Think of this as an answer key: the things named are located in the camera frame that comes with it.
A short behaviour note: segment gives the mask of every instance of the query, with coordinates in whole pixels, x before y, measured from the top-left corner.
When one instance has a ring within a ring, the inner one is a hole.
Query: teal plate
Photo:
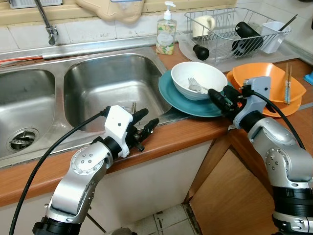
[[[158,88],[163,98],[176,109],[198,117],[213,118],[221,116],[221,111],[209,99],[189,100],[175,87],[171,71],[167,71],[159,80]]]

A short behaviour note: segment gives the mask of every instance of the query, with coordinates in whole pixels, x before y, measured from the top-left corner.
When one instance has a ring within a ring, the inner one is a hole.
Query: sink drain
[[[34,128],[24,128],[15,132],[7,141],[6,146],[10,151],[20,151],[29,147],[37,140],[39,133]]]

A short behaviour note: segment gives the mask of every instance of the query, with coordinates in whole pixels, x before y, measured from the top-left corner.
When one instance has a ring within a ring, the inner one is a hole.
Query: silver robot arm
[[[105,122],[104,138],[96,138],[88,147],[78,150],[70,161],[67,174],[56,187],[45,217],[35,224],[35,235],[77,235],[84,222],[95,188],[118,157],[127,157],[130,148],[138,147],[158,124],[151,120],[142,131],[134,127],[148,110],[129,114],[120,106],[111,106]]]
[[[273,187],[272,220],[279,229],[277,234],[312,235],[313,158],[298,146],[290,131],[262,115],[266,102],[251,95],[251,91],[268,98],[269,88],[270,77],[252,78],[245,81],[241,94],[227,86],[224,96],[214,90],[210,90],[209,95],[233,122],[231,128],[248,132],[248,139],[264,160]]]

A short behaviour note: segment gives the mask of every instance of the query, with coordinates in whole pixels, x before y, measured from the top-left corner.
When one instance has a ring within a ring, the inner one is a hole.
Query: pump dispenser
[[[165,55],[172,55],[174,52],[174,41],[177,22],[172,20],[170,7],[176,7],[172,1],[166,1],[167,11],[164,12],[164,19],[157,22],[156,52]]]

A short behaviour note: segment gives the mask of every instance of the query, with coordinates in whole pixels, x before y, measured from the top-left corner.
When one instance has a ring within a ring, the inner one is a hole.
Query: faucet spout
[[[46,31],[48,32],[49,34],[49,38],[48,38],[48,42],[51,46],[54,46],[57,42],[57,37],[58,37],[58,31],[57,31],[57,27],[53,27],[49,21],[48,21],[48,18],[47,16],[45,15],[45,11],[44,11],[44,8],[40,2],[40,0],[34,0],[38,10],[39,10],[39,13],[45,23],[45,29]]]

